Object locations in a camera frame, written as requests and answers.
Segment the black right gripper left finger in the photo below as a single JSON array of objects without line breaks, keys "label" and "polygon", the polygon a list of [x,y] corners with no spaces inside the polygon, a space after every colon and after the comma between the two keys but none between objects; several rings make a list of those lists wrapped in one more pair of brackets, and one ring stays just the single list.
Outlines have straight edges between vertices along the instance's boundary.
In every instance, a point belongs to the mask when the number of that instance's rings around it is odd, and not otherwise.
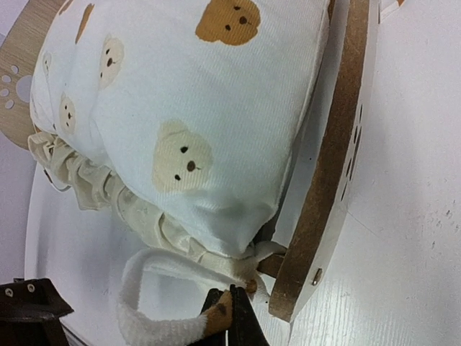
[{"label": "black right gripper left finger", "polygon": [[226,345],[226,332],[231,327],[231,292],[211,289],[202,307],[207,318],[200,345]]}]

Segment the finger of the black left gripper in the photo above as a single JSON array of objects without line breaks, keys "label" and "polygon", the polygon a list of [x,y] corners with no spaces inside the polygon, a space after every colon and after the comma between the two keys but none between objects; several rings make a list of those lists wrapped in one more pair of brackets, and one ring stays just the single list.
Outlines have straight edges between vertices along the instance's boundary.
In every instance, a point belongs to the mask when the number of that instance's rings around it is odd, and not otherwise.
[{"label": "finger of the black left gripper", "polygon": [[60,318],[73,313],[48,278],[1,286],[2,345],[68,345]]}]

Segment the bear print cushion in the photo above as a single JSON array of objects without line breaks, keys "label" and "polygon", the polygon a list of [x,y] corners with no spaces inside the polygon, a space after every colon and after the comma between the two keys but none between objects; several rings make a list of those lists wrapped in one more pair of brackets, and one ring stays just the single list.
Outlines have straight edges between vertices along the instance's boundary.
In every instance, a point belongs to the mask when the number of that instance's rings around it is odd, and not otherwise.
[{"label": "bear print cushion", "polygon": [[255,243],[279,210],[318,76],[327,1],[66,1],[30,92],[37,162],[146,247],[125,266],[129,345],[203,338],[208,292],[267,290]]}]

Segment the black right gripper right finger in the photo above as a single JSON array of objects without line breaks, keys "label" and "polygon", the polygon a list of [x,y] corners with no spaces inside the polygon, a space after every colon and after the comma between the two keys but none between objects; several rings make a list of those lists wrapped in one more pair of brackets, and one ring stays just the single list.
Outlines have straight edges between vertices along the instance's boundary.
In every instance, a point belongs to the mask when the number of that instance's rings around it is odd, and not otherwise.
[{"label": "black right gripper right finger", "polygon": [[233,299],[232,323],[228,330],[229,346],[269,346],[246,291],[230,286]]}]

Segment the wooden pet bed frame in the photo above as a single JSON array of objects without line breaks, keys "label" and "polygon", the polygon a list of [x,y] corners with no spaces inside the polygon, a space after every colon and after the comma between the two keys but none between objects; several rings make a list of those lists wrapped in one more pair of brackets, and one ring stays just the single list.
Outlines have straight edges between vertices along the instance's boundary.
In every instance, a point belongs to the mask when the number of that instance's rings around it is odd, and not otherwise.
[{"label": "wooden pet bed frame", "polygon": [[[313,295],[326,271],[346,217],[348,188],[357,161],[365,109],[370,100],[377,26],[399,9],[400,1],[351,1],[341,60],[327,106],[326,127],[314,156],[309,189],[287,253],[272,255],[260,270],[275,279],[269,313],[291,322]],[[27,147],[34,131],[29,116],[30,75],[61,1],[28,1],[1,45],[1,71],[16,84],[1,108],[1,132]]]}]

